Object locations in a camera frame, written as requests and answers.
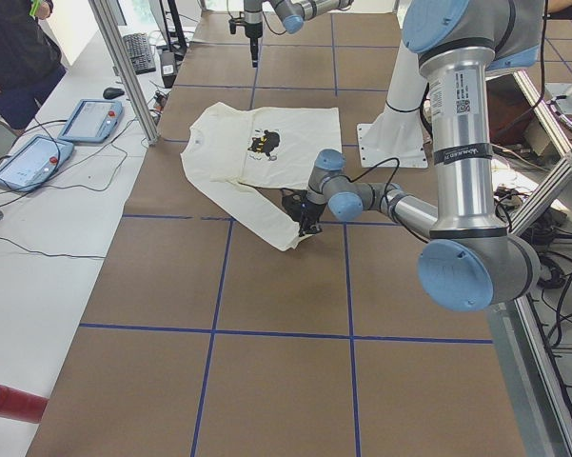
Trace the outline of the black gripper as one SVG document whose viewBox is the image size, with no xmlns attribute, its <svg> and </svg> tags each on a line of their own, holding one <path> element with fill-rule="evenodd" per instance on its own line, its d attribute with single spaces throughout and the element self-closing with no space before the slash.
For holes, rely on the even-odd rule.
<svg viewBox="0 0 572 457">
<path fill-rule="evenodd" d="M 245 36 L 249 40 L 250 55 L 252 58 L 259 57 L 259 40 L 263 36 L 263 19 L 260 13 L 244 13 L 238 17 L 228 19 L 229 32 L 235 34 L 237 28 L 243 28 Z M 258 68 L 258 60 L 252 59 L 253 68 Z"/>
<path fill-rule="evenodd" d="M 312 233 L 322 232 L 320 218 L 324 213 L 325 205 L 316 204 L 307 198 L 306 190 L 280 189 L 282 206 L 290 218 L 299 224 L 298 236 L 308 235 L 307 228 Z"/>
</svg>

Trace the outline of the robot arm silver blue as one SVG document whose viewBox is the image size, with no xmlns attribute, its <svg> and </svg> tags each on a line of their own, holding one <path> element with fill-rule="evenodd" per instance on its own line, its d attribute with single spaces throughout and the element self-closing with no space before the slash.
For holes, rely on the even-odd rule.
<svg viewBox="0 0 572 457">
<path fill-rule="evenodd" d="M 245 37 L 249 40 L 251 65 L 258 67 L 260 45 L 264 34 L 264 1 L 245 0 L 244 10 L 238 16 L 228 19 L 229 32 L 235 34 L 238 28 L 243 28 Z M 290 0 L 270 0 L 269 4 L 281 21 L 285 33 L 294 34 L 308 22 L 319 15 L 333 10 L 347 10 L 353 5 L 352 0 L 307 0 L 293 2 Z"/>
<path fill-rule="evenodd" d="M 427 83 L 438 202 L 391 183 L 356 183 L 343 155 L 325 149 L 306 189 L 282 199 L 300 233 L 318 233 L 325 210 L 343 222 L 376 210 L 426 238 L 418 275 L 440 306 L 475 311 L 524 295 L 540 262 L 495 213 L 485 78 L 536 62 L 543 10 L 541 1 L 413 2 L 402 38 Z"/>
</svg>

